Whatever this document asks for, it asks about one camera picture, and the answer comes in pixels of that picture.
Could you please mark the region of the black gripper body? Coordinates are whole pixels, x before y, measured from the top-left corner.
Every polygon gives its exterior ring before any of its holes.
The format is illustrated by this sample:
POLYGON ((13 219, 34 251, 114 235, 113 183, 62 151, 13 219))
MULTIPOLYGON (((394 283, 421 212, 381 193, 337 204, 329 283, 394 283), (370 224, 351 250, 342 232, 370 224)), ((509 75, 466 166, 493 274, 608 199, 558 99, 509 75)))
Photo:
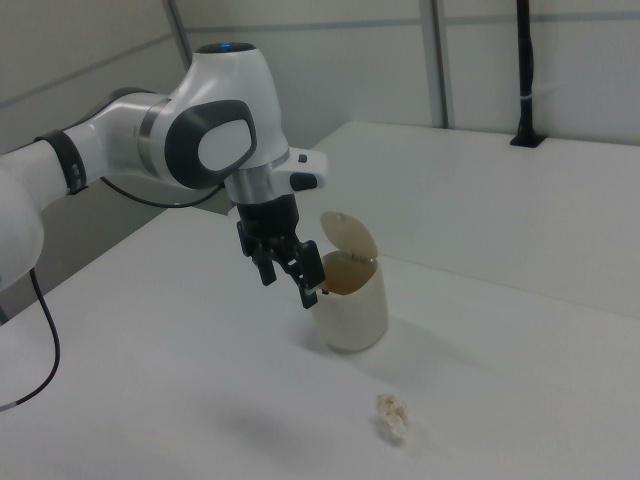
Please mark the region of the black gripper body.
POLYGON ((240 217, 238 233, 244 253, 253 253, 259 245, 264 249, 291 253, 299 243, 296 235, 299 214, 293 194, 259 204, 237 204, 236 207, 240 217))

